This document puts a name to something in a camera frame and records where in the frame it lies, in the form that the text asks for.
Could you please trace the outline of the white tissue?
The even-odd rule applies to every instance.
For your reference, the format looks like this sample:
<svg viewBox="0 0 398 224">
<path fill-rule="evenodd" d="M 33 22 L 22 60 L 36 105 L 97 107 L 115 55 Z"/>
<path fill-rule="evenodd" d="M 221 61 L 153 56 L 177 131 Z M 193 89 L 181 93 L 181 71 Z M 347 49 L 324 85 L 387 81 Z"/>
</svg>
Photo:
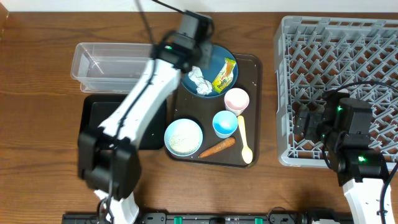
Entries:
<svg viewBox="0 0 398 224">
<path fill-rule="evenodd" d="M 196 85 L 196 91 L 198 95 L 206 96 L 212 92 L 213 87 L 211 83 L 204 79 L 202 71 L 199 67 L 192 67 L 188 77 Z"/>
</svg>

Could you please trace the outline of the yellow green snack wrapper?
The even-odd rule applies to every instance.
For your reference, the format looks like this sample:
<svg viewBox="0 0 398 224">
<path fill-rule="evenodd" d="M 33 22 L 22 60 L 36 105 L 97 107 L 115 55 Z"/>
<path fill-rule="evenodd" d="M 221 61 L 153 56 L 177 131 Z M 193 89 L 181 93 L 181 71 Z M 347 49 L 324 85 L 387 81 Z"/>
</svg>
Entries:
<svg viewBox="0 0 398 224">
<path fill-rule="evenodd" d="M 226 87 L 228 87 L 233 81 L 233 70 L 236 66 L 236 61 L 230 58 L 224 59 L 223 68 L 217 74 L 213 82 L 211 83 L 214 91 L 221 93 Z"/>
</svg>

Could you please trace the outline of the pink plastic cup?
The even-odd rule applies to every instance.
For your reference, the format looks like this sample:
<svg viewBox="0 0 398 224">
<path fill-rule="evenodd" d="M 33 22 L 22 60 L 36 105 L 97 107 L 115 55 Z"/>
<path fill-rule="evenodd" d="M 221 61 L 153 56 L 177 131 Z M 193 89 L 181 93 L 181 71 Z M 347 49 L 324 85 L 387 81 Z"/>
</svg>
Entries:
<svg viewBox="0 0 398 224">
<path fill-rule="evenodd" d="M 239 116 L 249 105 L 249 95 L 241 88 L 232 88 L 224 95 L 224 105 L 226 110 Z"/>
</svg>

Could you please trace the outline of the light blue plastic cup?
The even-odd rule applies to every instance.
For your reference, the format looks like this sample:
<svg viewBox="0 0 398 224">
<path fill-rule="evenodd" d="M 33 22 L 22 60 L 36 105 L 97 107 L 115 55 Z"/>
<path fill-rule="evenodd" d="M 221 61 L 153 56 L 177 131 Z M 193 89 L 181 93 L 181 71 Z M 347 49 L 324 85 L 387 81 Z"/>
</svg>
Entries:
<svg viewBox="0 0 398 224">
<path fill-rule="evenodd" d="M 216 135 L 221 139 L 230 137 L 238 128 L 237 116 L 230 111 L 219 111 L 212 121 Z"/>
</svg>

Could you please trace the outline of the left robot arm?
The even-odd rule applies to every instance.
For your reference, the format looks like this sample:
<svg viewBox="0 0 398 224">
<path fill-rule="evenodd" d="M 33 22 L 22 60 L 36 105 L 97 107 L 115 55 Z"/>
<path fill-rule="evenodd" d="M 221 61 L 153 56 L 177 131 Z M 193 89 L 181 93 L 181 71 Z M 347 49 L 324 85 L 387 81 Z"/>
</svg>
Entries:
<svg viewBox="0 0 398 224">
<path fill-rule="evenodd" d="M 135 222 L 139 208 L 133 191 L 141 178 L 141 139 L 181 76 L 209 65 L 214 30 L 210 16 L 183 12 L 179 29 L 152 46 L 142 76 L 119 107 L 97 128 L 79 134 L 78 176 L 103 196 L 86 223 Z"/>
</svg>

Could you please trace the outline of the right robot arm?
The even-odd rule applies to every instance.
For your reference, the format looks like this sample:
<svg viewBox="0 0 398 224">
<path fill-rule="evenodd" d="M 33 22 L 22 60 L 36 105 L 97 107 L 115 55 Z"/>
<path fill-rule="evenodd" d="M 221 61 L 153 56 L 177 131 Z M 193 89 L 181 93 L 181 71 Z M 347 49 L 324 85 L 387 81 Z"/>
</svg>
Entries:
<svg viewBox="0 0 398 224">
<path fill-rule="evenodd" d="M 326 93 L 322 112 L 300 109 L 294 134 L 323 144 L 323 159 L 338 177 L 354 223 L 394 223 L 391 180 L 384 156 L 369 147 L 372 106 L 349 93 Z"/>
</svg>

